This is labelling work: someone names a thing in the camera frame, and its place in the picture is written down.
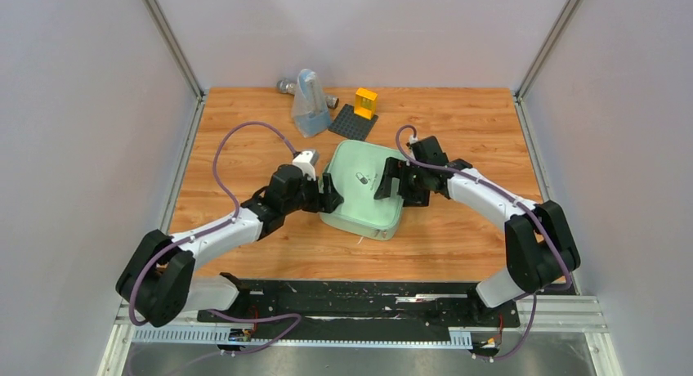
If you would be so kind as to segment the mint green medicine kit case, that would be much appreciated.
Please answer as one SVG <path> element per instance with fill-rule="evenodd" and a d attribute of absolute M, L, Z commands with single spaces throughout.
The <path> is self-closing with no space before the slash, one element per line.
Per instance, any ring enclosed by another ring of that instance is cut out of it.
<path fill-rule="evenodd" d="M 324 173 L 331 175 L 343 202 L 331 213 L 320 213 L 321 221 L 361 237 L 391 239 L 400 225 L 404 200 L 395 191 L 385 199 L 374 198 L 388 158 L 402 160 L 404 156 L 365 141 L 339 143 Z"/>

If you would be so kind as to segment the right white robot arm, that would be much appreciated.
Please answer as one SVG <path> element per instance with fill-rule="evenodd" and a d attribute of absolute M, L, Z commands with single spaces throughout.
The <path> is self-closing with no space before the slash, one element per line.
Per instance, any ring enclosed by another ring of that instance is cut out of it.
<path fill-rule="evenodd" d="M 431 194 L 466 205 L 496 225 L 504 235 L 506 266 L 482 280 L 467 301 L 467 314 L 487 325 L 499 306 L 536 293 L 570 274 L 581 257 L 560 204 L 534 202 L 489 180 L 463 159 L 451 160 L 436 137 L 410 138 L 409 153 L 390 157 L 383 166 L 375 199 L 394 195 L 406 207 L 426 207 Z"/>

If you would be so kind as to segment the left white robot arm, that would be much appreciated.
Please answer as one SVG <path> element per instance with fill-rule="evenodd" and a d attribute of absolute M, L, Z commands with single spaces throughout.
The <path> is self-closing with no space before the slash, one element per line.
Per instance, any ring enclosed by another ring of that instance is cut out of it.
<path fill-rule="evenodd" d="M 220 311 L 243 320 L 250 299 L 228 273 L 196 277 L 202 266 L 241 245 L 277 231 L 296 211 L 331 213 L 344 201 L 330 174 L 311 177 L 298 166 L 281 165 L 267 186 L 230 215 L 194 230 L 167 235 L 159 229 L 144 235 L 118 278 L 116 292 L 128 303 L 134 325 L 162 327 L 186 311 Z"/>

